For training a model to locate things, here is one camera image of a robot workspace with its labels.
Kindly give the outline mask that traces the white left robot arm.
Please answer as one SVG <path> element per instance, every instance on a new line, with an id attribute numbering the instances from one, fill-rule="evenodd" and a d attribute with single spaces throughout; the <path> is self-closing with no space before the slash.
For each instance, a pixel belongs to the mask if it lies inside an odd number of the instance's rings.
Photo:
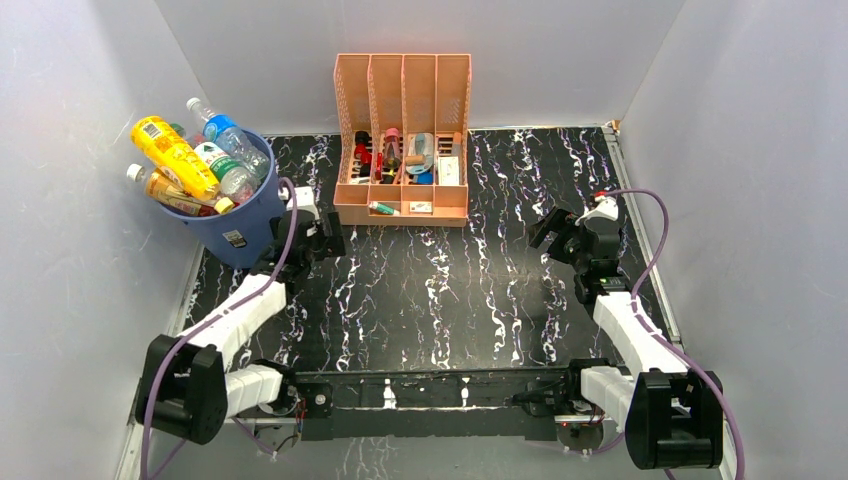
<path id="1" fill-rule="evenodd" d="M 179 335 L 150 343 L 135 400 L 137 422 L 203 445 L 246 410 L 263 406 L 286 416 L 297 407 L 301 395 L 290 368 L 267 360 L 231 366 L 254 333 L 287 307 L 315 262 L 345 255 L 345 238 L 336 211 L 288 211 L 270 225 L 273 241 L 228 299 Z"/>

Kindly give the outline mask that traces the brown tea bottle red label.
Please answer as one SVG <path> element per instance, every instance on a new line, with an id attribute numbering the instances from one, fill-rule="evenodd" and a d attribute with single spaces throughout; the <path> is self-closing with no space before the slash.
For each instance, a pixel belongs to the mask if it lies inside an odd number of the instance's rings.
<path id="1" fill-rule="evenodd" d="M 144 193 L 150 198 L 179 214 L 189 217 L 226 214 L 235 207 L 235 204 L 229 198 L 223 196 L 212 200 L 198 200 L 191 197 L 156 168 L 149 170 L 139 164 L 130 164 L 126 176 L 134 184 L 140 185 Z"/>

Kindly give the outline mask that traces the yellow drink bottle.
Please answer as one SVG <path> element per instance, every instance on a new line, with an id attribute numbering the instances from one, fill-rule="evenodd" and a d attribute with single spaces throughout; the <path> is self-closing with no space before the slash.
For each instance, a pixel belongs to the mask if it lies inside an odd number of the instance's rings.
<path id="1" fill-rule="evenodd" d="M 181 190 L 226 214 L 235 203 L 220 191 L 220 183 L 194 149 L 159 116 L 140 119 L 132 128 L 132 142 Z"/>

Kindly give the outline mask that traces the clear bottle green cap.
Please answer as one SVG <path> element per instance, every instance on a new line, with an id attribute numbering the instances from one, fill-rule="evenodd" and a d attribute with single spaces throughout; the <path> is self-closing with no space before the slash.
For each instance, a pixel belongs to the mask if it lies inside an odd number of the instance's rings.
<path id="1" fill-rule="evenodd" d="M 237 159 L 226 153 L 214 142 L 208 141 L 197 133 L 189 135 L 177 123 L 170 126 L 180 135 L 194 152 L 205 162 L 207 167 L 219 181 L 220 192 L 233 202 L 247 202 L 258 187 L 258 179 Z"/>

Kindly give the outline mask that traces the peach plastic desk organizer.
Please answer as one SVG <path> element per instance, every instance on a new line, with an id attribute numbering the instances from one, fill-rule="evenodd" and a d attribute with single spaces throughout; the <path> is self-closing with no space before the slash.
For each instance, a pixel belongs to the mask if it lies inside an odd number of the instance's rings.
<path id="1" fill-rule="evenodd" d="M 471 56 L 342 53 L 334 87 L 341 223 L 465 226 Z"/>

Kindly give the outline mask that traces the clear bottle blue label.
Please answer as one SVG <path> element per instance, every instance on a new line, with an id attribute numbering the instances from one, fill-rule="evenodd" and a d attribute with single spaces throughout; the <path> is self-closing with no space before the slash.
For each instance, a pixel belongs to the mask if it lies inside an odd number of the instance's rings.
<path id="1" fill-rule="evenodd" d="M 271 162 L 249 139 L 245 131 L 228 115 L 215 111 L 197 97 L 186 102 L 187 110 L 203 136 L 238 160 L 262 184 L 270 173 Z"/>

